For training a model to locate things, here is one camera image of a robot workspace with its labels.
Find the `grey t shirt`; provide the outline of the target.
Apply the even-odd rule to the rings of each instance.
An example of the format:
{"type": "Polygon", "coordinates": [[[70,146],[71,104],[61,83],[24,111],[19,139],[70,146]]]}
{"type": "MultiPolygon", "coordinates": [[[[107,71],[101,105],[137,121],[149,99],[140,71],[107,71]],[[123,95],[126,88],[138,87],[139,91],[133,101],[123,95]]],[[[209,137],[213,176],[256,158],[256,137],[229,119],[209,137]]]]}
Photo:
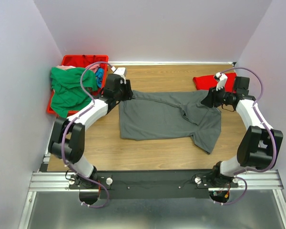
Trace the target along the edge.
{"type": "Polygon", "coordinates": [[[122,139],[157,140],[190,137],[212,153],[221,134],[221,111],[201,103],[207,91],[140,92],[119,104],[122,139]]]}

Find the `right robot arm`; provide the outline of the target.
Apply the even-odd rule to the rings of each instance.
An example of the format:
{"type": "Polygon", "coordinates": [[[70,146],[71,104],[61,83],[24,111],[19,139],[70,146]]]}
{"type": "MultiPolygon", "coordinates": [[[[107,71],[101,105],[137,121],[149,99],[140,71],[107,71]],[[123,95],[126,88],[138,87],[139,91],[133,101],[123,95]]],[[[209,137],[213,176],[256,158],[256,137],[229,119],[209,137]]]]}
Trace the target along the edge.
{"type": "Polygon", "coordinates": [[[237,149],[236,156],[220,161],[212,171],[202,178],[203,182],[213,187],[231,183],[236,175],[246,171],[266,172],[277,161],[283,141],[283,133],[275,130],[263,117],[257,100],[248,94],[249,78],[236,77],[238,86],[233,92],[225,90],[228,77],[224,73],[214,76],[217,85],[210,88],[208,95],[201,102],[209,108],[231,105],[246,127],[246,133],[237,149]]]}

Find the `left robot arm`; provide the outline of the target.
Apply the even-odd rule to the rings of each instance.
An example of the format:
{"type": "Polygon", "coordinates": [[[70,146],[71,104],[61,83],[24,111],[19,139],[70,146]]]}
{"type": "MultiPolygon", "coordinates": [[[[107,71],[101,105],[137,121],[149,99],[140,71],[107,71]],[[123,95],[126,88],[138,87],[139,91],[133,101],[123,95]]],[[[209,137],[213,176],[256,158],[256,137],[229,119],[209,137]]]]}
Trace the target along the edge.
{"type": "Polygon", "coordinates": [[[97,169],[85,158],[85,132],[98,119],[107,115],[121,101],[131,100],[133,92],[126,68],[119,67],[109,74],[100,94],[76,114],[56,118],[48,152],[62,159],[64,164],[80,177],[85,188],[92,188],[97,181],[97,169]]]}

